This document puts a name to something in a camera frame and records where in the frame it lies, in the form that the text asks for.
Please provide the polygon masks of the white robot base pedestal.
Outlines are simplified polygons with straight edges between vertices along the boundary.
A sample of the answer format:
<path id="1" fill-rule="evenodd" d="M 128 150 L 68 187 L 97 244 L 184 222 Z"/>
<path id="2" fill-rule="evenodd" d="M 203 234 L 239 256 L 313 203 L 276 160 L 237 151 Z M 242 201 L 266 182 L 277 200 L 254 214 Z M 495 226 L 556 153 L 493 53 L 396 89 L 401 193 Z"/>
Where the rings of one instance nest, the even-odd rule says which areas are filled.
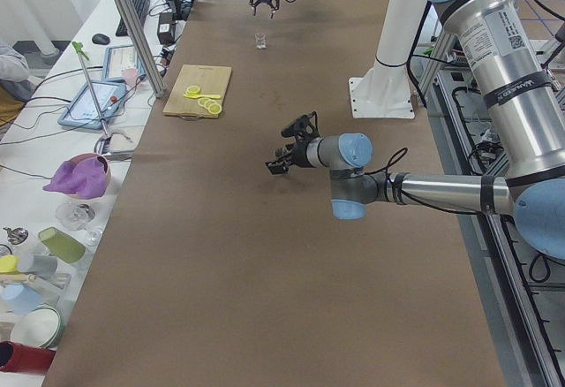
<path id="1" fill-rule="evenodd" d="M 407 65 L 425 8 L 426 0 L 389 0 L 373 67 L 350 79 L 354 118 L 415 117 Z"/>

